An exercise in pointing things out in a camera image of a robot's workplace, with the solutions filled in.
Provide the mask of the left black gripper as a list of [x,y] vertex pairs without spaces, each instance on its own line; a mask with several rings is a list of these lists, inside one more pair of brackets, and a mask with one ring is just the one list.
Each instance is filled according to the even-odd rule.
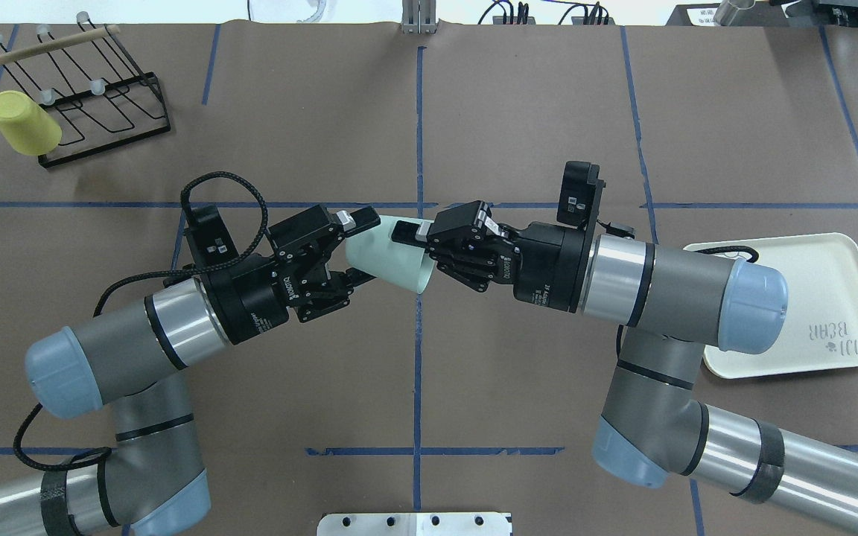
[[331,213],[314,205],[260,234],[271,257],[252,253],[200,280],[229,342],[238,344],[283,325],[293,311],[300,322],[344,308],[355,288],[374,281],[361,270],[331,271],[331,254],[348,237],[378,227],[375,209]]

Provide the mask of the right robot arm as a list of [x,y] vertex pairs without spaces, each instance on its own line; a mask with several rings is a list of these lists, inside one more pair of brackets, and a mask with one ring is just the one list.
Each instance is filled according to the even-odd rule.
[[595,230],[563,197],[557,223],[496,223],[487,203],[395,223],[392,244],[483,292],[609,320],[623,330],[592,454],[630,484],[709,482],[858,534],[858,454],[694,398],[702,366],[752,379],[858,366],[858,248],[843,234],[692,244]]

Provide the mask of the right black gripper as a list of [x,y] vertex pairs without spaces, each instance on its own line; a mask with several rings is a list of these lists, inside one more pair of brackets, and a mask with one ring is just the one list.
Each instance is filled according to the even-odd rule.
[[395,223],[392,242],[426,246],[433,262],[429,291],[484,292],[512,286],[515,299],[569,313],[578,308],[587,270],[585,230],[548,223],[524,229],[497,223],[487,202],[438,213],[431,223]]

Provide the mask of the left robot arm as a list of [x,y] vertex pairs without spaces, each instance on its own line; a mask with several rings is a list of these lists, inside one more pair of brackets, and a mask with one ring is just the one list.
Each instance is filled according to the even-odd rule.
[[283,325],[343,308],[370,275],[332,272],[348,237],[378,227],[377,212],[314,205],[258,237],[270,257],[238,261],[215,205],[186,210],[188,248],[201,274],[171,275],[164,289],[35,342],[25,367],[52,415],[102,407],[115,416],[115,448],[86,451],[0,486],[0,535],[86,535],[127,525],[134,535],[174,535],[211,508],[183,372]]

